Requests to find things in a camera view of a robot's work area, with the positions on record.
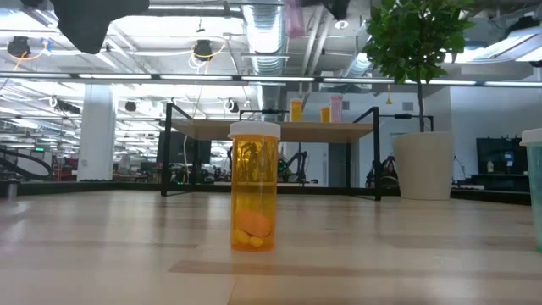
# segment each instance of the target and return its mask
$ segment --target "black table frame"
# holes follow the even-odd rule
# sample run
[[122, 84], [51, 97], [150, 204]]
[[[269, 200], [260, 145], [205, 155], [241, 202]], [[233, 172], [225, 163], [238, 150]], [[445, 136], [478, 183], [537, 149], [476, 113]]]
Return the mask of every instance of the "black table frame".
[[[200, 160], [198, 160], [199, 141], [194, 139], [194, 160], [192, 165], [192, 180], [189, 185], [175, 186], [169, 183], [169, 149], [171, 142], [171, 130], [173, 124], [173, 110], [176, 110], [182, 114], [186, 119], [193, 120], [193, 118], [184, 112], [181, 108], [177, 107], [173, 103], [168, 103], [166, 106], [166, 121], [165, 121], [165, 137], [163, 140], [163, 170], [162, 170], [162, 184], [160, 194], [163, 197], [184, 194], [191, 191], [230, 191], [231, 187], [227, 186], [214, 186], [214, 185], [197, 185], [197, 171], [199, 169]], [[360, 115], [353, 123], [359, 123], [362, 119], [373, 116], [373, 149], [374, 149], [374, 162], [380, 164], [380, 111], [378, 107], [371, 107], [367, 112]], [[372, 196], [375, 201], [382, 199], [382, 175], [380, 171], [375, 170], [374, 175], [374, 188], [352, 188], [351, 187], [351, 144], [346, 144], [346, 187], [303, 187], [303, 186], [287, 186], [278, 187], [278, 193], [299, 193], [299, 194], [321, 194], [321, 195], [347, 195], [347, 196]], [[180, 193], [169, 194], [169, 191], [180, 191]]]

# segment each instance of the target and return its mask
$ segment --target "potted plant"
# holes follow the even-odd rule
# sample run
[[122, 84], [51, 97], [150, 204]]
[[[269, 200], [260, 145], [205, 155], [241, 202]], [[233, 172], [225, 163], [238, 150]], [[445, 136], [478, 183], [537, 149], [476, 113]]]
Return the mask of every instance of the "potted plant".
[[446, 54], [465, 47], [463, 32], [473, 23], [462, 17], [472, 0], [382, 0], [371, 8], [363, 51], [384, 76], [396, 84], [411, 80], [418, 87], [420, 132], [393, 141], [401, 196], [448, 200], [453, 166], [453, 136], [425, 132], [422, 82], [446, 75], [440, 67]]

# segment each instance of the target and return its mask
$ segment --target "wooden table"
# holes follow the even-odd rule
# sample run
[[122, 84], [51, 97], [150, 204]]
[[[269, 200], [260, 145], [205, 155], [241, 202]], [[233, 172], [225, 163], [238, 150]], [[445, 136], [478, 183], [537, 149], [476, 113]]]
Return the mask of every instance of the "wooden table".
[[[195, 140], [228, 141], [235, 121], [174, 119], [173, 128]], [[281, 141], [303, 143], [353, 143], [373, 131], [372, 124], [276, 122], [282, 128]]]
[[278, 196], [276, 248], [230, 249], [230, 195], [0, 201], [5, 305], [534, 305], [531, 207]]

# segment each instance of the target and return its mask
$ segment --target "orange pill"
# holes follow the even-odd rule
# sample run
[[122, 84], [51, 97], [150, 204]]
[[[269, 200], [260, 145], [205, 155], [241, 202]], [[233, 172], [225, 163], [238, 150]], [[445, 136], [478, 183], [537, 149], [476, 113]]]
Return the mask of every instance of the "orange pill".
[[266, 237], [271, 233], [271, 222], [259, 213], [239, 211], [236, 215], [237, 228], [256, 237]]

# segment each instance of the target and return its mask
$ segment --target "white planter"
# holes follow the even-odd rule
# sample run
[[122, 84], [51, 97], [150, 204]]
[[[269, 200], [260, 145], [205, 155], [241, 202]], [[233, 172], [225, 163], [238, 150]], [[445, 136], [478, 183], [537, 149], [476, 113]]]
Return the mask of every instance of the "white planter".
[[401, 197], [449, 200], [454, 162], [453, 135], [424, 132], [393, 141]]

